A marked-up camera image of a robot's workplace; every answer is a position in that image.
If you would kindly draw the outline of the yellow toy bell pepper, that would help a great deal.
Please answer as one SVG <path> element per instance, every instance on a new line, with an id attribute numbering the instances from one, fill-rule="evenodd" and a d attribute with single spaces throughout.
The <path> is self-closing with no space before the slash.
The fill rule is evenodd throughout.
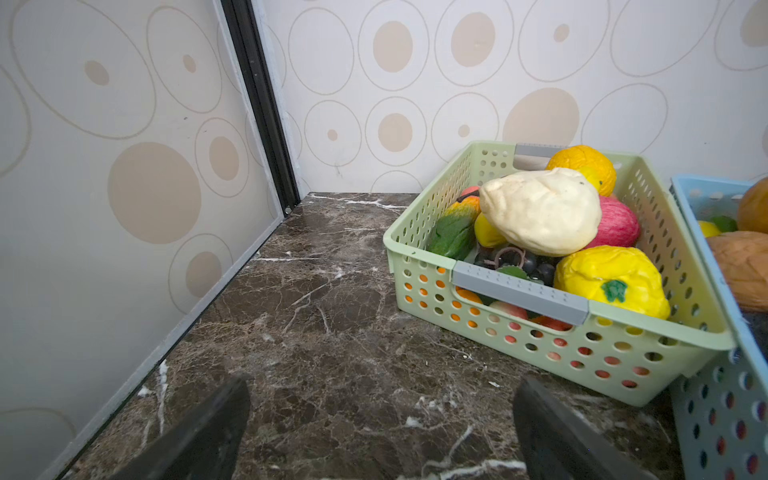
<path id="1" fill-rule="evenodd" d="M 661 274 L 634 247 L 598 246 L 568 255 L 556 267 L 554 287 L 649 317 L 671 315 Z"/>

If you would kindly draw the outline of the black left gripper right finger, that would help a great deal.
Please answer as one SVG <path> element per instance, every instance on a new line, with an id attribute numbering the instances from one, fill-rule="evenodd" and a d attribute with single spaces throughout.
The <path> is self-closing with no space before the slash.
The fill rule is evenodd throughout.
<path id="1" fill-rule="evenodd" d="M 515 432 L 531 479 L 655 479 L 605 434 L 641 411 L 597 400 L 584 415 L 538 378 L 521 380 L 513 399 Z"/>

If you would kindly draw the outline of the cream white toy bun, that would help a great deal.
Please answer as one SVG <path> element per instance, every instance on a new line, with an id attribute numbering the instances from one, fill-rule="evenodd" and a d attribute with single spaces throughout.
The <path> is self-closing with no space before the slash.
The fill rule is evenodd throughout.
<path id="1" fill-rule="evenodd" d="M 600 195 L 576 170 L 521 171 L 484 183 L 480 206 L 510 243 L 563 257 L 587 246 L 602 219 Z"/>

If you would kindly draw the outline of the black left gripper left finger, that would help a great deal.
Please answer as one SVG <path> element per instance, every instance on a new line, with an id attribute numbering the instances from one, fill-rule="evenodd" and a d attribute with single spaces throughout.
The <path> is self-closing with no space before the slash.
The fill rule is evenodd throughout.
<path id="1" fill-rule="evenodd" d="M 229 379 L 113 477 L 230 479 L 250 408 L 246 381 Z"/>

